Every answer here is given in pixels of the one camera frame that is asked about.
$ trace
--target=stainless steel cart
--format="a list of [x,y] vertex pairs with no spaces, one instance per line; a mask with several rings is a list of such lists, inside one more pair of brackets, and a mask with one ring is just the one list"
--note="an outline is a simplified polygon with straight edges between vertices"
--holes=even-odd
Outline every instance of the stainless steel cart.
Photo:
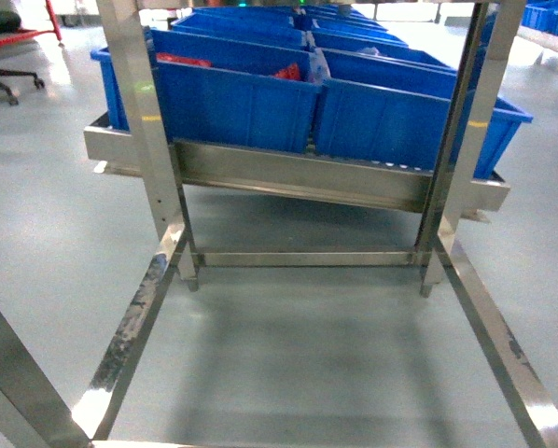
[[[17,447],[184,446],[106,439],[176,269],[196,289],[199,268],[216,266],[409,266],[422,270],[424,296],[445,272],[526,442],[531,447],[558,447],[558,411],[455,238],[463,216],[476,218],[480,210],[497,210],[509,191],[496,175],[487,181],[472,176],[525,0],[498,4],[495,28],[472,96],[467,95],[468,86],[489,9],[489,3],[476,3],[434,172],[222,145],[177,142],[169,146],[138,12],[233,3],[98,3],[131,132],[107,129],[103,116],[86,129],[87,148],[92,159],[131,169],[143,178],[160,246],[74,415],[0,314],[0,430]],[[326,3],[350,2],[253,0],[240,6]],[[467,105],[471,108],[466,126],[462,111]],[[461,150],[457,158],[452,157],[453,140],[461,132]],[[257,166],[269,168],[265,176],[254,169]],[[422,213],[422,221],[413,247],[335,252],[313,247],[299,252],[200,249],[192,237],[184,184],[405,210]]]

